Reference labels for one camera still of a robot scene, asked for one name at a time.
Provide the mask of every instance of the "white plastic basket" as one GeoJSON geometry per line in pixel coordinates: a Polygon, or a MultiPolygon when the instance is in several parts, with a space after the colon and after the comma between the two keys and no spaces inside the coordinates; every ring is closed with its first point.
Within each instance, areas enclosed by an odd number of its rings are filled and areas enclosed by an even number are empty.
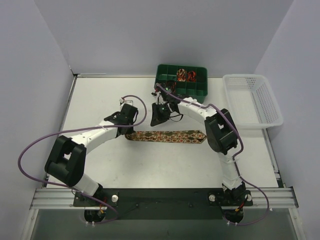
{"type": "Polygon", "coordinates": [[[222,78],[229,111],[240,129],[266,129],[284,120],[268,80],[262,75],[230,74],[222,78]]]}

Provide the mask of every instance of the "white table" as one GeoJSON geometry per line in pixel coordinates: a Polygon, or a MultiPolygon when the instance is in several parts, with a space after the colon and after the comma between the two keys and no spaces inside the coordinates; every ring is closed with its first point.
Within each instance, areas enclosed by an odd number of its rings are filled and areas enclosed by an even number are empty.
{"type": "MultiPolygon", "coordinates": [[[[188,117],[150,127],[154,82],[154,78],[147,77],[78,78],[63,130],[97,125],[119,110],[120,97],[137,95],[147,105],[147,118],[136,131],[202,130],[205,133],[204,125],[188,117]]],[[[228,109],[221,78],[208,79],[204,104],[208,103],[228,109]]],[[[135,99],[134,105],[139,109],[139,121],[143,106],[135,99]]],[[[262,131],[240,130],[239,133],[244,143],[238,161],[242,176],[259,187],[278,187],[262,131]]],[[[222,184],[218,155],[207,141],[202,144],[138,142],[120,136],[87,155],[85,173],[104,188],[220,188],[222,184]]],[[[49,181],[59,182],[52,176],[49,181]]]]}

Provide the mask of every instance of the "wall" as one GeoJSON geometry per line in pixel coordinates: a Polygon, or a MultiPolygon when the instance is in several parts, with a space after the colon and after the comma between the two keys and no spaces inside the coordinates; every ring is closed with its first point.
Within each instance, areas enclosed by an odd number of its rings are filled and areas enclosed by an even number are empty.
{"type": "MultiPolygon", "coordinates": [[[[33,0],[0,2],[0,239],[20,239],[40,185],[18,170],[31,141],[57,131],[72,72],[33,0]]],[[[43,178],[53,139],[27,152],[22,165],[43,178]]]]}
{"type": "Polygon", "coordinates": [[[295,0],[255,71],[269,79],[283,114],[284,124],[268,132],[307,239],[320,235],[319,11],[319,0],[295,0]]]}
{"type": "Polygon", "coordinates": [[[253,73],[293,0],[35,0],[74,73],[253,73]]]}

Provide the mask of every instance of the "green crate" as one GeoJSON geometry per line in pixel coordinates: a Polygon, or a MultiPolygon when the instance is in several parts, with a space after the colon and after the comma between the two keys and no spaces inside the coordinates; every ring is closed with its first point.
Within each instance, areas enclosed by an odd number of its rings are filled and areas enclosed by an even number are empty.
{"type": "Polygon", "coordinates": [[[156,71],[154,85],[157,83],[165,84],[167,81],[176,81],[175,91],[177,94],[188,95],[201,104],[208,95],[208,72],[205,67],[160,64],[156,71]],[[195,71],[196,82],[177,81],[179,69],[184,69],[187,73],[195,71]]]}

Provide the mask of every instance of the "purple cable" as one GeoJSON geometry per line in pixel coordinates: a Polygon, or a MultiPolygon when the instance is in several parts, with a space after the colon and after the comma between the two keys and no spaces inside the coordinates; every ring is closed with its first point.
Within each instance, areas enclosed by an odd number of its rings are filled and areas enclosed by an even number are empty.
{"type": "Polygon", "coordinates": [[[238,131],[236,130],[236,128],[231,124],[231,122],[226,118],[226,116],[225,116],[225,115],[220,111],[220,109],[218,109],[215,105],[213,105],[213,104],[210,103],[210,104],[208,104],[207,106],[201,106],[201,105],[199,105],[199,104],[196,104],[196,103],[194,103],[194,102],[190,102],[190,101],[181,99],[181,98],[179,98],[179,97],[171,94],[170,92],[166,91],[165,88],[162,87],[159,83],[157,83],[156,85],[157,85],[162,91],[164,91],[167,95],[169,95],[169,96],[171,96],[171,97],[173,97],[173,98],[175,98],[175,99],[177,99],[177,100],[179,100],[179,101],[181,101],[181,102],[184,102],[184,103],[187,103],[187,104],[192,104],[192,105],[197,106],[197,107],[202,108],[202,109],[208,109],[209,107],[212,107],[212,108],[214,108],[214,109],[216,110],[216,112],[217,112],[218,114],[221,115],[221,117],[225,120],[225,122],[228,124],[228,126],[233,130],[234,134],[236,135],[236,137],[239,139],[239,142],[240,142],[241,149],[232,156],[232,160],[233,160],[233,162],[234,162],[234,166],[235,166],[235,169],[236,169],[236,172],[237,172],[239,178],[240,178],[243,182],[245,182],[246,184],[249,184],[250,186],[252,186],[252,187],[254,187],[255,189],[259,190],[259,191],[264,195],[265,200],[266,200],[266,211],[265,211],[265,213],[264,213],[260,218],[258,218],[257,220],[254,220],[254,221],[251,221],[251,222],[246,222],[246,223],[237,223],[237,224],[236,224],[235,222],[229,221],[229,223],[231,223],[231,224],[233,224],[233,225],[237,225],[237,226],[248,226],[248,225],[251,225],[251,224],[255,224],[255,223],[261,221],[262,219],[264,219],[264,218],[268,215],[268,213],[269,213],[269,207],[270,207],[269,199],[268,199],[268,196],[265,194],[265,192],[264,192],[260,187],[258,187],[258,186],[256,186],[256,185],[253,185],[252,183],[248,182],[248,181],[245,180],[245,179],[241,176],[241,174],[240,174],[240,170],[239,170],[239,167],[238,167],[238,164],[237,164],[237,162],[236,162],[235,157],[238,156],[240,153],[243,152],[243,150],[244,150],[244,143],[243,143],[243,141],[242,141],[242,139],[241,139],[238,131]]]}
{"type": "MultiPolygon", "coordinates": [[[[80,131],[87,131],[87,130],[94,130],[94,129],[101,129],[101,128],[132,128],[132,127],[135,127],[135,126],[138,126],[140,124],[142,124],[145,120],[146,120],[146,117],[147,117],[147,106],[146,104],[144,103],[144,101],[138,97],[138,96],[135,96],[135,95],[126,95],[126,96],[123,96],[122,99],[125,99],[125,98],[136,98],[138,99],[143,107],[144,107],[144,116],[143,116],[143,119],[136,123],[136,124],[132,124],[132,125],[105,125],[105,126],[91,126],[91,127],[84,127],[84,128],[78,128],[78,129],[72,129],[72,130],[63,130],[63,131],[58,131],[58,132],[55,132],[55,133],[50,133],[50,134],[47,134],[45,136],[42,136],[40,138],[38,138],[37,140],[33,141],[32,143],[30,143],[25,149],[23,149],[23,151],[20,153],[19,157],[18,157],[18,168],[20,170],[20,172],[25,175],[27,178],[31,179],[31,180],[34,180],[36,182],[40,182],[40,183],[44,183],[44,184],[51,184],[51,185],[55,185],[55,186],[60,186],[60,187],[65,187],[65,188],[69,188],[69,189],[74,189],[72,187],[69,187],[65,184],[61,184],[61,183],[56,183],[56,182],[52,182],[52,181],[46,181],[46,180],[42,180],[42,179],[39,179],[39,178],[36,178],[36,177],[33,177],[31,175],[29,175],[28,173],[26,173],[26,171],[22,168],[21,166],[21,159],[23,157],[23,155],[26,153],[26,151],[31,148],[33,145],[35,145],[36,143],[44,140],[44,139],[47,139],[49,137],[52,137],[52,136],[56,136],[56,135],[59,135],[59,134],[66,134],[66,133],[74,133],[74,132],[80,132],[80,131]]],[[[112,211],[115,212],[116,214],[116,217],[115,218],[112,218],[112,219],[106,219],[104,221],[101,221],[99,222],[99,224],[104,224],[104,223],[108,223],[108,222],[111,222],[111,221],[114,221],[118,218],[118,211],[116,209],[114,209],[112,206],[110,206],[109,204],[107,204],[106,202],[103,202],[93,196],[90,196],[90,195],[87,195],[83,192],[81,192],[81,194],[89,199],[92,199],[108,208],[110,208],[112,211]]]]}

